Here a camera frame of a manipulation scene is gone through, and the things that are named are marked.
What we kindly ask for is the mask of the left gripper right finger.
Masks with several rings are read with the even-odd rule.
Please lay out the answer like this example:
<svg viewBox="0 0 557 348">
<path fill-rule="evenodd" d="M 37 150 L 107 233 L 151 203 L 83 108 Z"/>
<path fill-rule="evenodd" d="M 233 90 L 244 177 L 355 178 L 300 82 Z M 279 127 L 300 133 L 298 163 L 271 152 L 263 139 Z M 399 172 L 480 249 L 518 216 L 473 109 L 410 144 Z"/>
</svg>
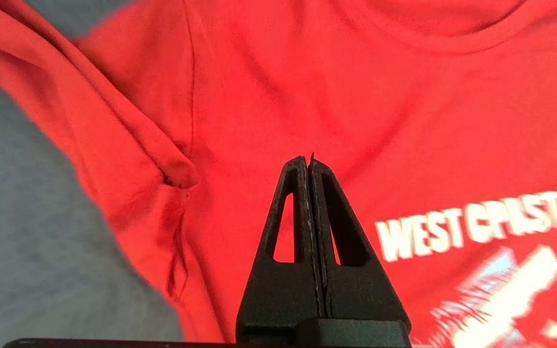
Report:
<svg viewBox="0 0 557 348">
<path fill-rule="evenodd" d="M 308 167 L 321 282 L 312 347 L 408 347 L 411 323 L 336 174 Z"/>
</svg>

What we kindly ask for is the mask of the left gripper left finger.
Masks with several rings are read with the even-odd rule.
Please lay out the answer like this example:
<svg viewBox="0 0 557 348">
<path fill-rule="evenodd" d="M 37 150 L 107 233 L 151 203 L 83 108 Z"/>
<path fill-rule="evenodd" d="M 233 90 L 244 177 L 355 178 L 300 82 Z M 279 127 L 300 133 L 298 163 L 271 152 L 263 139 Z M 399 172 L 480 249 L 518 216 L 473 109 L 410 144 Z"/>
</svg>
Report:
<svg viewBox="0 0 557 348">
<path fill-rule="evenodd" d="M 293 196 L 294 262 L 274 258 L 288 195 Z M 236 318 L 236 342 L 285 346 L 296 327 L 322 314 L 319 253 L 312 218 L 307 159 L 283 166 Z"/>
</svg>

